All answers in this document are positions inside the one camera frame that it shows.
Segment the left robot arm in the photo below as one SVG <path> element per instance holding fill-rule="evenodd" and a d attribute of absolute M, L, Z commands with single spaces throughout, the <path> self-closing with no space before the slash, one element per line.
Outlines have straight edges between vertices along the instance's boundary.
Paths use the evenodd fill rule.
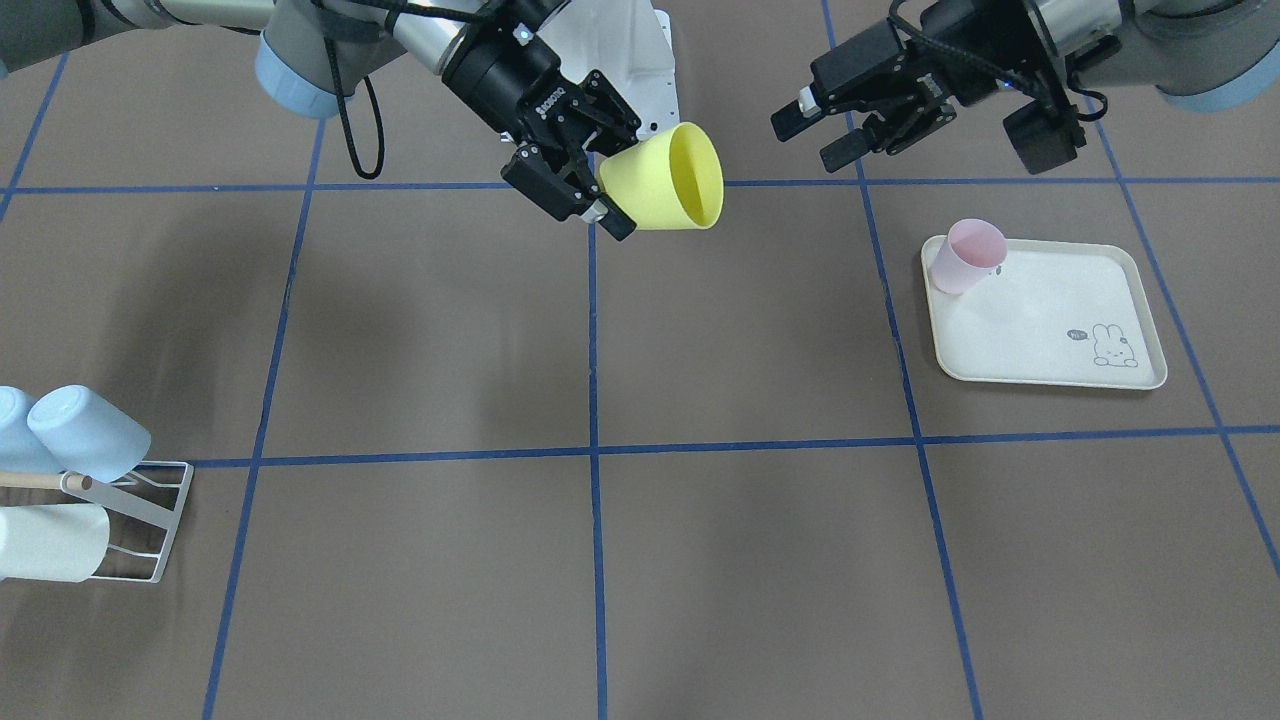
<path fill-rule="evenodd" d="M 861 124 L 820 150 L 828 172 L 896 155 L 987 97 L 1027 104 L 1004 129 L 1027 173 L 1076 159 L 1110 87 L 1151 86 L 1172 106 L 1236 108 L 1277 81 L 1275 1 L 937 1 L 918 20 L 901 3 L 817 58 L 812 81 L 771 117 L 786 142 L 826 117 Z"/>

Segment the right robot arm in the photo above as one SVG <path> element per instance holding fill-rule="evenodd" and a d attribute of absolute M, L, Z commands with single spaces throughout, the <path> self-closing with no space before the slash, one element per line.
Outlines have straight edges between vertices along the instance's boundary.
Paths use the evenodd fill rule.
<path fill-rule="evenodd" d="M 255 37 L 279 106 L 349 123 L 372 74 L 408 56 L 512 143 L 502 179 L 557 220 L 654 231 L 608 169 L 678 122 L 669 17 L 649 1 L 5 1 L 3 73 L 141 31 Z"/>

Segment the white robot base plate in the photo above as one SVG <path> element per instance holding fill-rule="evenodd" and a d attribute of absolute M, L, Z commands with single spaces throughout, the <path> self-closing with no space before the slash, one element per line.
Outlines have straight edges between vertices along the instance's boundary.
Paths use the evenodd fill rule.
<path fill-rule="evenodd" d="M 567 1 L 536 35 L 567 79 L 602 72 L 639 117 L 640 140 L 681 122 L 672 22 L 652 1 Z"/>

